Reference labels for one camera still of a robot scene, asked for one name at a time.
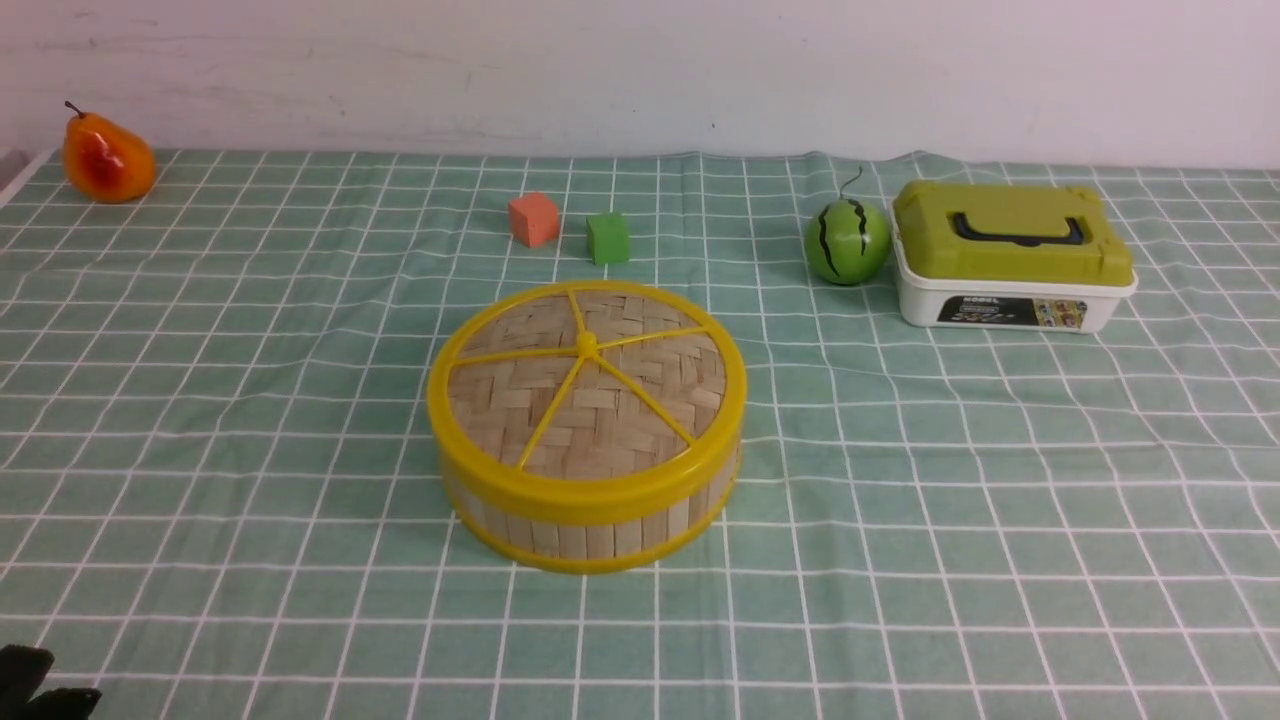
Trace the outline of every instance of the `storage box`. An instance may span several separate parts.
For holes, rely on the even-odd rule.
[[[913,181],[893,217],[899,306],[914,325],[1094,333],[1138,287],[1085,187]]]
[[[535,568],[603,573],[675,551],[719,514],[746,369],[684,297],[561,283],[463,324],[426,406],[445,492],[477,538]]]

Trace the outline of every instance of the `white wall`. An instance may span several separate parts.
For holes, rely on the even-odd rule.
[[[0,145],[1280,168],[1276,0],[9,0]]]

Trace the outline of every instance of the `yellow plastic rim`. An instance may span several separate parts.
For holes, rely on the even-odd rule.
[[[590,291],[623,292],[657,300],[685,313],[699,327],[639,334],[595,345],[591,333],[585,331],[581,311],[577,301],[573,299],[575,292]],[[579,343],[576,347],[517,350],[481,357],[458,357],[458,352],[462,351],[467,340],[498,315],[531,300],[557,295],[567,296],[573,309],[575,322],[579,325]],[[584,355],[593,356],[595,361],[602,361],[602,368],[613,374],[617,369],[612,368],[608,363],[603,363],[603,357],[598,355],[600,348],[690,332],[705,332],[714,341],[721,354],[721,360],[724,364],[724,396],[716,419],[712,420],[701,437],[689,438],[687,433],[681,428],[677,432],[685,432],[689,447],[671,460],[654,468],[588,483],[536,475],[525,471],[522,468],[502,464],[483,452],[462,432],[457,419],[453,416],[449,404],[449,378],[453,369],[458,365],[535,355],[576,355],[579,361],[575,363],[575,372],[571,372],[561,384],[561,391],[563,391],[570,387],[576,370],[581,368]],[[621,374],[620,379],[627,383],[628,387],[634,386],[634,380],[625,374]],[[635,392],[640,388],[635,386],[631,389]],[[579,281],[550,284],[513,295],[463,323],[440,348],[440,354],[436,356],[431,366],[431,373],[428,377],[425,395],[428,418],[435,433],[436,446],[442,456],[442,469],[447,464],[448,469],[454,471],[454,479],[481,501],[513,515],[547,523],[564,525],[626,523],[671,507],[689,497],[703,484],[709,483],[712,474],[724,466],[730,459],[730,454],[736,452],[739,429],[741,428],[746,406],[746,366],[728,332],[710,314],[689,300],[637,283]],[[563,393],[558,392],[557,398],[561,395]],[[643,389],[636,395],[650,409],[654,409],[654,405],[657,405]],[[539,428],[545,425],[545,420],[553,415],[556,407],[557,404],[553,401],[552,406],[544,414],[544,423],[540,423]],[[660,406],[655,411],[663,420],[673,423]],[[527,447],[536,445],[539,433],[540,430],[535,430],[534,438]],[[527,459],[527,447],[522,460]]]

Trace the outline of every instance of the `watermelon stem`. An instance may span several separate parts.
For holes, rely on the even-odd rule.
[[[854,176],[854,177],[851,177],[851,178],[849,178],[849,179],[846,179],[845,184],[840,186],[840,199],[841,200],[845,199],[845,188],[849,187],[850,184],[852,184],[860,177],[863,177],[863,167],[858,165],[858,174]]]

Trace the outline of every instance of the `bamboo steamer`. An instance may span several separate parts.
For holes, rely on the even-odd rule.
[[[544,570],[617,571],[676,551],[727,502],[746,369],[684,297],[559,283],[463,324],[426,405],[445,492],[479,539]]]

